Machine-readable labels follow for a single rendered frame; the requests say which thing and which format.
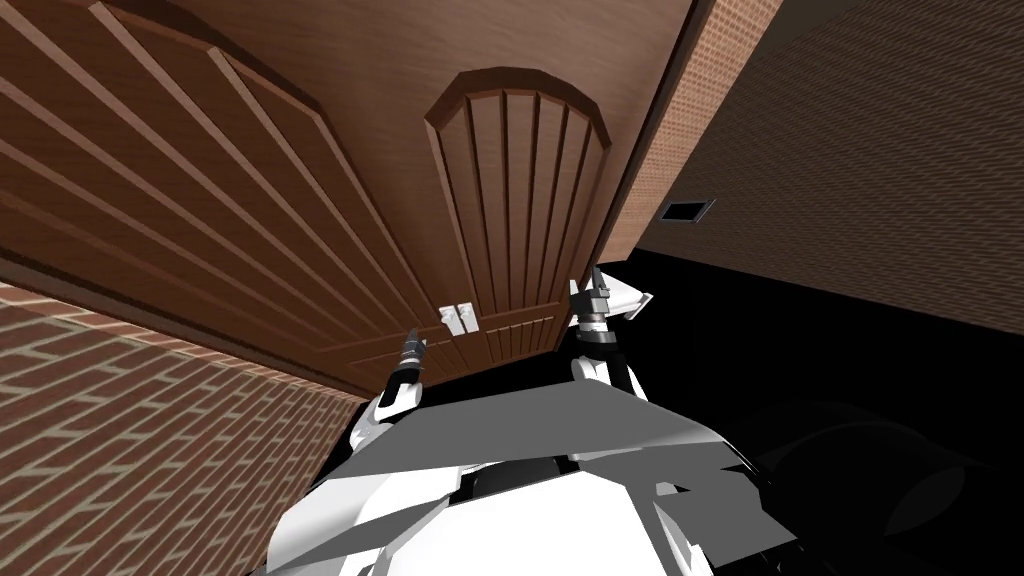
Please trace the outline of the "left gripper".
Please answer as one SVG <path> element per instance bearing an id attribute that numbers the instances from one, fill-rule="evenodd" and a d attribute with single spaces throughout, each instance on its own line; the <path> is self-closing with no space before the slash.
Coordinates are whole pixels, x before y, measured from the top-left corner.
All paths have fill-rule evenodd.
<path id="1" fill-rule="evenodd" d="M 427 347 L 427 340 L 421 339 L 419 341 L 417 335 L 417 329 L 412 328 L 408 335 L 407 340 L 403 343 L 400 360 L 397 365 L 397 370 L 416 370 L 420 371 L 422 369 L 422 359 L 425 355 Z"/>

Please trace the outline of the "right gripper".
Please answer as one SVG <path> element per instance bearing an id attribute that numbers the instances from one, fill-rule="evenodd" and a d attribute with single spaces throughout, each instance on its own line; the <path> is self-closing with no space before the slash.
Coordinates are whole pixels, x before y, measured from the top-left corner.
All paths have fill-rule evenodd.
<path id="1" fill-rule="evenodd" d="M 603 318 L 610 314 L 610 292 L 597 266 L 592 269 L 589 291 L 579 292 L 577 282 L 571 278 L 568 291 L 571 313 L 578 322 L 603 322 Z"/>

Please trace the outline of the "brown panelled wooden door leaf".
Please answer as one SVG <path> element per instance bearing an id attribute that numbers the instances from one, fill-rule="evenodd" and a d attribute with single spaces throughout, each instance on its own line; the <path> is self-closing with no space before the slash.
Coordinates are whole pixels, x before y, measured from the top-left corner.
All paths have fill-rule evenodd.
<path id="1" fill-rule="evenodd" d="M 0 0 L 0 249 L 352 394 L 412 328 L 466 372 L 327 113 L 160 0 Z"/>
<path id="2" fill-rule="evenodd" d="M 349 121 L 438 307 L 431 381 L 549 348 L 694 0 L 339 0 Z"/>

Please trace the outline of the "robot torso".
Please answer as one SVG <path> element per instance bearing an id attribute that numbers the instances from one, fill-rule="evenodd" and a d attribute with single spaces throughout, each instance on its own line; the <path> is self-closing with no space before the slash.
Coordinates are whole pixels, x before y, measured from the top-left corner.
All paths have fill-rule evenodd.
<path id="1" fill-rule="evenodd" d="M 713 576 L 792 533 L 719 434 L 593 379 L 373 401 L 267 576 Z"/>

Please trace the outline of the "grey framed wall vent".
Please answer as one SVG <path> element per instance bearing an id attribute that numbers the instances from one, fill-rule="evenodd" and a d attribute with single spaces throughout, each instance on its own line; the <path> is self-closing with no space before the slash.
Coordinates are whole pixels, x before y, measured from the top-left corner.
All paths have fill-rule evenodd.
<path id="1" fill-rule="evenodd" d="M 695 223 L 713 206 L 715 200 L 671 201 L 660 211 L 660 221 Z"/>

